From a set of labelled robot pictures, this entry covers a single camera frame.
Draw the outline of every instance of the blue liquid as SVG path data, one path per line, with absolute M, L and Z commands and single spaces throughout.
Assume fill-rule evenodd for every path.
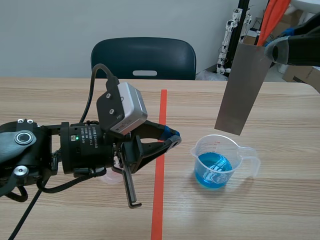
M 215 152 L 207 152 L 201 154 L 199 156 L 199 159 L 204 165 L 214 171 L 226 172 L 232 170 L 231 163 L 221 154 Z M 204 167 L 201 166 L 201 168 L 198 169 L 198 172 L 195 171 L 195 178 L 202 185 L 212 189 L 221 188 L 222 186 L 226 185 L 227 181 L 229 180 L 229 175 L 231 174 L 219 174 L 208 169 L 203 169 Z

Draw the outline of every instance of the floor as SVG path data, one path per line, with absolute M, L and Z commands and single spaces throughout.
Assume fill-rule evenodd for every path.
M 286 83 L 285 80 L 282 79 L 283 74 L 278 72 L 278 64 L 271 67 L 264 79 L 265 82 L 277 82 L 277 83 Z

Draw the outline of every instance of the cardboard box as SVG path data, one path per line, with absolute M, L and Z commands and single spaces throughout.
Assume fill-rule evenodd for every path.
M 245 36 L 243 43 L 244 44 L 249 44 L 249 45 L 254 45 L 256 41 L 256 38 L 253 36 Z
M 320 67 L 289 66 L 282 77 L 289 83 L 305 83 L 320 93 Z
M 284 30 L 297 26 L 299 24 L 300 17 L 302 15 L 302 10 L 297 10 L 289 15 L 283 15 L 281 21 L 275 26 L 274 30 L 272 31 L 272 35 L 274 38 L 278 37 Z

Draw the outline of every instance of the measuring cup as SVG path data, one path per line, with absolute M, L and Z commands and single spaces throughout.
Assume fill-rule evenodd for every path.
M 257 176 L 261 163 L 254 148 L 239 146 L 222 135 L 202 137 L 190 153 L 195 157 L 196 179 L 213 189 L 226 185 L 243 160 L 251 160 L 253 177 Z

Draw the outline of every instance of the cup handle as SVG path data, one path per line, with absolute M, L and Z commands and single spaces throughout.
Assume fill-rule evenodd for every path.
M 240 156 L 242 160 L 251 160 L 251 176 L 256 177 L 258 175 L 261 161 L 257 157 L 257 151 L 251 147 L 240 147 Z

